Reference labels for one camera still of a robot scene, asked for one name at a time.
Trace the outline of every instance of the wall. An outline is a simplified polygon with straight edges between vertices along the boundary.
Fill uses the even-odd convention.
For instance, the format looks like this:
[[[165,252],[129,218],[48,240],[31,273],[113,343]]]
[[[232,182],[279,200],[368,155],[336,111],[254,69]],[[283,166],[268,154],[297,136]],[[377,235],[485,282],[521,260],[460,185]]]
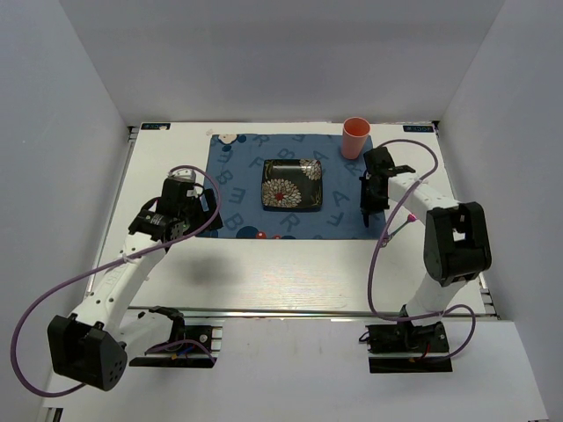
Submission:
[[[563,3],[507,0],[441,124],[457,193],[485,208],[486,274],[551,421],[563,421]]]
[[[61,0],[121,116],[442,117],[503,0]]]
[[[91,267],[127,150],[127,129],[55,0],[0,4],[0,379],[2,420],[34,421],[40,399],[12,373],[9,344],[25,308]],[[24,326],[25,374],[45,388],[47,325],[84,284]]]

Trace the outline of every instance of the purple cable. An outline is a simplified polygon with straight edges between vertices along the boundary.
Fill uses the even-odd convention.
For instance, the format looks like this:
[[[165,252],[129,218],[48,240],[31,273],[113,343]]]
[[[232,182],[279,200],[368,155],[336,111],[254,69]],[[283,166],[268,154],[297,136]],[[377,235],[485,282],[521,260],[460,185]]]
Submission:
[[[393,139],[392,141],[384,142],[379,146],[383,147],[385,145],[389,145],[391,143],[397,143],[397,142],[412,143],[414,145],[418,145],[418,146],[424,148],[426,151],[428,151],[430,153],[432,158],[434,158],[434,167],[432,167],[432,169],[430,171],[424,173],[418,181],[414,182],[413,185],[406,190],[403,197],[397,203],[397,206],[391,211],[391,214],[389,215],[389,218],[387,219],[387,223],[385,224],[384,229],[382,230],[382,233],[388,232],[389,227],[391,226],[393,219],[397,215],[397,212],[401,209],[401,207],[403,207],[403,205],[405,204],[406,200],[411,195],[411,193],[413,193],[416,190],[416,188],[420,186],[420,184],[422,183],[422,181],[425,178],[427,178],[428,176],[433,174],[438,169],[438,165],[439,165],[438,156],[436,155],[436,153],[430,147],[428,147],[427,145],[425,145],[422,142],[413,141],[411,139]],[[475,312],[473,312],[473,309],[471,309],[469,306],[459,304],[459,305],[454,305],[451,308],[446,309],[444,312],[436,311],[436,312],[429,312],[429,313],[423,314],[423,315],[403,316],[403,317],[402,316],[397,316],[397,317],[385,316],[385,315],[382,315],[379,312],[377,312],[377,309],[373,304],[373,297],[372,297],[373,276],[374,276],[374,272],[376,270],[377,255],[379,254],[379,251],[383,247],[384,240],[385,240],[384,236],[380,236],[379,239],[377,239],[376,249],[373,251],[373,256],[371,257],[371,263],[369,264],[369,274],[368,274],[368,305],[369,305],[369,309],[371,310],[371,312],[376,317],[383,319],[385,321],[391,321],[393,323],[405,323],[405,322],[409,322],[409,321],[416,321],[416,320],[419,320],[419,319],[441,317],[441,316],[448,315],[449,313],[453,312],[456,309],[460,309],[460,308],[467,309],[469,311],[470,315],[472,316],[472,327],[469,331],[469,335],[467,336],[467,339],[457,350],[455,350],[454,352],[452,352],[452,353],[450,353],[446,356],[443,356],[441,358],[437,358],[435,361],[449,359],[449,358],[457,355],[462,350],[464,350],[465,347],[471,341],[471,339],[473,337],[473,333],[475,332],[475,326],[477,324],[477,318],[475,316]]]
[[[168,344],[161,345],[161,346],[153,346],[149,350],[147,350],[144,354],[162,352],[163,350],[166,350],[169,347],[179,346],[179,345],[194,345],[194,346],[197,346],[201,349],[202,352],[207,354],[207,356],[211,359],[211,361],[213,363],[216,362],[215,357],[211,354],[211,352],[202,343],[195,341],[195,340],[188,340],[187,338],[184,338],[183,340],[173,341],[172,343],[168,343]]]
[[[207,220],[201,227],[199,227],[198,229],[194,230],[192,233],[179,237],[177,239],[171,240],[170,242],[166,242],[164,244],[158,244],[156,246],[152,246],[150,248],[147,249],[143,249],[141,251],[138,251],[136,253],[132,253],[131,255],[128,255],[125,258],[117,258],[116,260],[112,261],[112,262],[108,262],[107,264],[104,264],[102,266],[99,266],[97,268],[91,269],[90,271],[87,271],[85,273],[79,274],[76,277],[73,277],[69,280],[64,281],[63,283],[59,284],[58,286],[55,286],[53,288],[51,288],[50,290],[48,290],[47,292],[45,292],[43,295],[41,295],[40,297],[38,297],[30,306],[29,308],[26,309],[26,311],[24,312],[24,314],[21,316],[21,318],[19,319],[18,323],[16,324],[16,328],[14,329],[14,332],[11,336],[11,343],[10,343],[10,361],[11,361],[11,367],[14,371],[14,374],[16,374],[17,378],[19,379],[19,381],[22,383],[22,385],[28,389],[29,391],[31,391],[32,393],[34,393],[37,396],[40,397],[46,397],[46,398],[56,398],[56,397],[63,397],[63,396],[67,396],[70,393],[74,393],[75,391],[77,391],[78,389],[81,389],[84,384],[78,384],[76,387],[73,387],[71,389],[66,389],[64,391],[58,391],[56,393],[50,393],[48,391],[44,391],[42,389],[38,389],[37,387],[33,386],[25,377],[24,374],[21,372],[21,368],[19,367],[19,363],[18,363],[18,354],[17,354],[17,350],[18,350],[18,338],[19,338],[19,333],[21,332],[21,329],[24,325],[24,323],[26,322],[26,319],[31,315],[31,313],[33,312],[33,310],[35,308],[37,308],[39,306],[40,303],[42,303],[45,299],[47,299],[50,295],[58,292],[59,290],[61,290],[62,288],[65,288],[67,286],[70,286],[71,284],[76,283],[77,281],[80,281],[82,279],[85,279],[86,277],[90,277],[93,274],[96,273],[100,273],[104,270],[108,270],[110,268],[114,268],[115,266],[120,266],[121,264],[124,264],[127,260],[130,259],[136,259],[136,258],[140,258],[143,255],[146,255],[148,253],[154,252],[154,251],[158,251],[159,249],[164,249],[164,248],[169,248],[170,246],[172,246],[173,244],[177,244],[179,242],[183,242],[184,240],[189,239],[190,237],[194,237],[196,235],[199,235],[203,230],[205,230],[209,224],[211,224],[215,218],[217,217],[217,215],[219,214],[219,208],[221,207],[221,193],[219,192],[219,185],[217,184],[217,182],[215,182],[215,180],[209,176],[205,171],[194,167],[192,165],[179,165],[178,167],[174,167],[173,169],[171,169],[169,171],[170,173],[173,173],[174,171],[177,170],[182,170],[182,169],[189,169],[189,170],[194,170],[197,171],[198,173],[200,173],[204,178],[206,178],[207,180],[209,180],[209,182],[211,182],[211,185],[214,187],[216,193],[217,193],[217,206],[215,211],[213,212],[213,214],[209,217],[209,220]]]

